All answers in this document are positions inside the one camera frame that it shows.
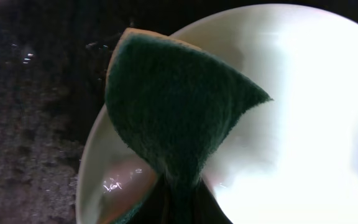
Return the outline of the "light blue plate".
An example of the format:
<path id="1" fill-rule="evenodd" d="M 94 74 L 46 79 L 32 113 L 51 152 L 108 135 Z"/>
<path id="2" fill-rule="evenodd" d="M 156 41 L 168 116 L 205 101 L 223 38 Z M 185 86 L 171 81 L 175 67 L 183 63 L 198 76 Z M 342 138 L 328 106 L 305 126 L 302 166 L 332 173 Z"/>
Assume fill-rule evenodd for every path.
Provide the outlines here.
<path id="1" fill-rule="evenodd" d="M 358 223 L 358 24 L 259 4 L 173 37 L 206 50 L 271 100 L 248 111 L 202 180 L 232 223 Z"/>

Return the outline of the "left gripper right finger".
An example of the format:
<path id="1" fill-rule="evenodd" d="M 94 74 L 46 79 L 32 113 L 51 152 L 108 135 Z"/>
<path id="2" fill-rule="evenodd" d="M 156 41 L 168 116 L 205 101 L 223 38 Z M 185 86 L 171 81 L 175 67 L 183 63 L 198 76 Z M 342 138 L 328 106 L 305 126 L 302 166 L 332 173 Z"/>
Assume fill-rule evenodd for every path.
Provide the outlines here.
<path id="1" fill-rule="evenodd" d="M 194 191 L 194 224 L 232 224 L 203 180 Z"/>

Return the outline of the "green yellow sponge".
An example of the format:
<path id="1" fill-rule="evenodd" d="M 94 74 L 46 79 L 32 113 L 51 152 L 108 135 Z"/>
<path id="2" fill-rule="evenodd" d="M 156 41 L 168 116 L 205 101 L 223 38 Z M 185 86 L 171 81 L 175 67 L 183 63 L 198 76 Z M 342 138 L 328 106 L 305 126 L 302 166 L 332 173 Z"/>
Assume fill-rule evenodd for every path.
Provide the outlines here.
<path id="1" fill-rule="evenodd" d="M 128 28 L 112 53 L 105 105 L 120 138 L 159 174 L 167 223 L 203 217 L 201 171 L 241 116 L 269 94 L 211 54 Z"/>

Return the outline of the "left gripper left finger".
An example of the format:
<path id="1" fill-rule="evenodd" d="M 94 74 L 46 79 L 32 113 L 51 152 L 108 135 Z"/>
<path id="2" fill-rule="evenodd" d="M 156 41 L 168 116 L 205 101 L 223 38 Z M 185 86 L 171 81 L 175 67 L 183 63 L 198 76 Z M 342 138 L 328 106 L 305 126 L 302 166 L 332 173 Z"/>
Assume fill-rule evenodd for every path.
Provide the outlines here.
<path id="1" fill-rule="evenodd" d="M 160 177 L 151 193 L 128 224 L 167 224 L 170 216 L 170 189 Z"/>

